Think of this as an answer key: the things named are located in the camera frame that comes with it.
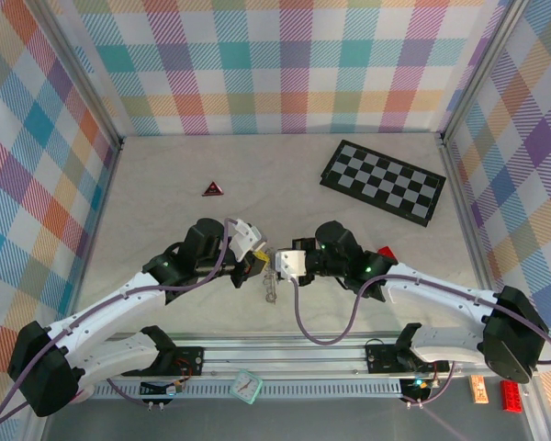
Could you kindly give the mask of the aluminium frame post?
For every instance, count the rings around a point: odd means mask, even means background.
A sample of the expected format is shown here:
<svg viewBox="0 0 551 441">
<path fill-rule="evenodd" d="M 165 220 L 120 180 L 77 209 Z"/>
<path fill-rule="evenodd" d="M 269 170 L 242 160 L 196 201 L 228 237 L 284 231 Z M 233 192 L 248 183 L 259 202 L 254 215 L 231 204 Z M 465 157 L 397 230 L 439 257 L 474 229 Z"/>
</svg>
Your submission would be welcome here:
<svg viewBox="0 0 551 441">
<path fill-rule="evenodd" d="M 49 43 L 61 60 L 62 66 L 78 89 L 79 94 L 93 113 L 96 122 L 112 141 L 115 151 L 120 152 L 123 148 L 123 137 L 114 126 L 100 95 L 89 79 L 73 45 L 67 39 L 55 14 L 51 11 L 47 0 L 25 0 L 25 2 L 46 34 Z"/>
<path fill-rule="evenodd" d="M 493 70 L 514 28 L 531 0 L 506 0 L 502 13 L 495 21 L 489 39 L 477 57 L 474 70 L 467 78 L 453 109 L 448 112 L 449 119 L 439 130 L 441 139 L 448 146 L 454 139 L 459 127 L 473 105 L 481 86 Z"/>
</svg>

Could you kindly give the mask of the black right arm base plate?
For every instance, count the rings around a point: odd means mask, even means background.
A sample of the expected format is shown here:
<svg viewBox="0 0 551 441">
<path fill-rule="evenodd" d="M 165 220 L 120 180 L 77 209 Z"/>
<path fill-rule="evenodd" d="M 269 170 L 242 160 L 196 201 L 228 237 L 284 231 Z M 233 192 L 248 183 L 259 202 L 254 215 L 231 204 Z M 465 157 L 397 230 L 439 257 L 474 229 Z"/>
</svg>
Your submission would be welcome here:
<svg viewBox="0 0 551 441">
<path fill-rule="evenodd" d="M 415 356 L 410 349 L 396 345 L 366 345 L 365 361 L 370 374 L 430 374 L 448 373 L 450 370 L 450 364 L 447 361 L 426 362 Z"/>
</svg>

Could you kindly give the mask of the aluminium side rail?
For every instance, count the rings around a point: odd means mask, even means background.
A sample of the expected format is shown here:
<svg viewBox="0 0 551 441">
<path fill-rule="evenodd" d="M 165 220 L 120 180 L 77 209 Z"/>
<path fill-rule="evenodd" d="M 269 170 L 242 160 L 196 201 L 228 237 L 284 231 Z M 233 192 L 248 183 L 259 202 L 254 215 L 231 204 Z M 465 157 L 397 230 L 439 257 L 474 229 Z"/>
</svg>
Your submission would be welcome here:
<svg viewBox="0 0 551 441">
<path fill-rule="evenodd" d="M 118 163 L 124 150 L 127 137 L 123 136 L 114 143 L 110 152 L 107 154 L 105 164 L 97 181 L 96 190 L 92 198 L 92 207 L 86 217 L 87 234 L 80 241 L 80 256 L 76 257 L 71 268 L 71 287 L 64 292 L 57 317 L 62 319 L 64 316 L 73 312 L 81 296 L 82 285 L 89 267 L 90 260 L 96 247 L 96 237 L 99 233 L 100 224 L 106 210 L 108 196 L 113 185 Z"/>
<path fill-rule="evenodd" d="M 438 136 L 436 139 L 438 153 L 444 168 L 447 185 L 453 197 L 455 204 L 455 213 L 463 234 L 469 261 L 472 267 L 475 284 L 470 282 L 459 282 L 459 285 L 465 287 L 468 294 L 477 294 L 484 291 L 493 293 L 494 281 L 489 272 L 489 266 L 486 256 L 481 248 L 481 241 L 475 224 L 475 219 L 471 208 L 467 204 L 467 198 L 464 191 L 460 175 L 455 167 L 455 160 L 444 140 Z"/>
</svg>

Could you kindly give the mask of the red toy brick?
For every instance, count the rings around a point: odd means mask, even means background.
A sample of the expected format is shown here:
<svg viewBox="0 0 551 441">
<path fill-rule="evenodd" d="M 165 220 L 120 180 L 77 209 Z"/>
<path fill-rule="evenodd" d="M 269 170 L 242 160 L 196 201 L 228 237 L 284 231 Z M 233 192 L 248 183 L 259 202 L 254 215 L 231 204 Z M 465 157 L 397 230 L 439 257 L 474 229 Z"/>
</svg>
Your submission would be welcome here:
<svg viewBox="0 0 551 441">
<path fill-rule="evenodd" d="M 519 385 L 511 380 L 500 382 L 502 410 L 508 413 L 522 413 L 523 404 Z"/>
</svg>

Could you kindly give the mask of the small wooden block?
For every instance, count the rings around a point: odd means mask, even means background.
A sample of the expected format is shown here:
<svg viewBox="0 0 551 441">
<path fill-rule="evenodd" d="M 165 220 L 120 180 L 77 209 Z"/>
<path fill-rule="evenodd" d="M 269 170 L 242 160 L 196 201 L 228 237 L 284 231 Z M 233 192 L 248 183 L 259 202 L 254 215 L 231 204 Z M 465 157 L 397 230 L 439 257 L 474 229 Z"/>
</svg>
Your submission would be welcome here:
<svg viewBox="0 0 551 441">
<path fill-rule="evenodd" d="M 472 401 L 475 404 L 488 404 L 489 395 L 485 383 L 485 379 L 480 375 L 471 375 L 469 377 Z"/>
</svg>

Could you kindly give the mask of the black and white chessboard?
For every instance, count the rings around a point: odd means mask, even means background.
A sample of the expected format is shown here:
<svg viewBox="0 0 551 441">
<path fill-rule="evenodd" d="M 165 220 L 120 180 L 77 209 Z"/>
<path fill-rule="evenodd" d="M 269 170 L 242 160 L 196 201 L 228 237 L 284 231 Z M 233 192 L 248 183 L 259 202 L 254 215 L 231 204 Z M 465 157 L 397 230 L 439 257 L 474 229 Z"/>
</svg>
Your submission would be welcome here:
<svg viewBox="0 0 551 441">
<path fill-rule="evenodd" d="M 343 140 L 320 174 L 320 185 L 426 227 L 446 178 Z"/>
</svg>

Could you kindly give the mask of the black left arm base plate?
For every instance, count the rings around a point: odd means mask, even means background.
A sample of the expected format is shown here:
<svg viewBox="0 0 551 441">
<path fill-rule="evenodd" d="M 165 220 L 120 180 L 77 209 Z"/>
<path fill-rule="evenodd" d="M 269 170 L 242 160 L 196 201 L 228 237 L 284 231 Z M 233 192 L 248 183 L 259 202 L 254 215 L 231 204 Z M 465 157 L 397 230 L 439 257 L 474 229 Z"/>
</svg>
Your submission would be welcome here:
<svg viewBox="0 0 551 441">
<path fill-rule="evenodd" d="M 198 377 L 202 375 L 205 361 L 205 348 L 202 346 L 181 346 L 169 355 L 169 375 Z"/>
</svg>

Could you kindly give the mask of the teal square clock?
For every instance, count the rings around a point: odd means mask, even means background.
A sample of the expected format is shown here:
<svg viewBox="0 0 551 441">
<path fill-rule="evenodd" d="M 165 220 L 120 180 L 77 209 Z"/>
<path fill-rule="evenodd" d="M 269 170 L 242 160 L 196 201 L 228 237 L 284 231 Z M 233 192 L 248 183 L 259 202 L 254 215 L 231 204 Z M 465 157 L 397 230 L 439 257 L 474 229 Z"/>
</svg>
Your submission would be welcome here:
<svg viewBox="0 0 551 441">
<path fill-rule="evenodd" d="M 233 397 L 247 404 L 253 404 L 263 387 L 263 383 L 262 379 L 242 369 L 231 383 L 229 392 Z"/>
</svg>

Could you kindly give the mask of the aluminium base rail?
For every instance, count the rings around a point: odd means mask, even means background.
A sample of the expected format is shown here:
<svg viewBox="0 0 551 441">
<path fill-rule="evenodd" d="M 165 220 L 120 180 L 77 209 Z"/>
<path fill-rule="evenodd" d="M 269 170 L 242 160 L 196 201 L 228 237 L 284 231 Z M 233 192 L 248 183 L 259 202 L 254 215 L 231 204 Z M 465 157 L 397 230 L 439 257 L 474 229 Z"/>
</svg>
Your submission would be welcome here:
<svg viewBox="0 0 551 441">
<path fill-rule="evenodd" d="M 370 375 L 387 378 L 430 377 L 433 373 L 370 374 L 365 361 L 365 346 L 371 344 L 394 345 L 399 340 L 397 333 L 350 334 L 335 345 L 316 345 L 300 334 L 234 335 L 225 338 L 196 338 L 192 335 L 177 335 L 168 347 L 153 351 L 155 360 L 150 366 L 138 367 L 136 356 L 140 338 L 134 334 L 124 339 L 109 339 L 104 342 L 104 351 L 109 353 L 119 347 L 127 362 L 119 374 L 125 377 L 170 378 L 166 369 L 169 355 L 181 346 L 202 346 L 205 361 L 202 375 L 194 378 L 232 379 L 244 369 L 262 379 L 333 379 L 350 378 L 354 375 Z M 496 371 L 484 363 L 484 356 L 477 353 L 468 361 L 455 358 L 455 346 L 436 353 L 437 360 L 455 365 L 457 376 L 481 375 L 495 377 Z"/>
</svg>

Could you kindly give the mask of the small black controller board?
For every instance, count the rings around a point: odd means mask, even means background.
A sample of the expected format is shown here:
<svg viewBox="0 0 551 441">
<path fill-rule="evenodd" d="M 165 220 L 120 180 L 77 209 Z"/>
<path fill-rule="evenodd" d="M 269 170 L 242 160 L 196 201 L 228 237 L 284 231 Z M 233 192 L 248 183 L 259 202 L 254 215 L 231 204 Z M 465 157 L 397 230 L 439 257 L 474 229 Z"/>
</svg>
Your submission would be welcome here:
<svg viewBox="0 0 551 441">
<path fill-rule="evenodd" d="M 426 401 L 431 395 L 431 386 L 426 379 L 400 379 L 400 389 L 404 402 Z"/>
<path fill-rule="evenodd" d="M 142 381 L 139 386 L 139 394 L 141 396 L 175 396 L 184 391 L 186 383 L 186 379 L 176 379 L 171 381 Z"/>
</svg>

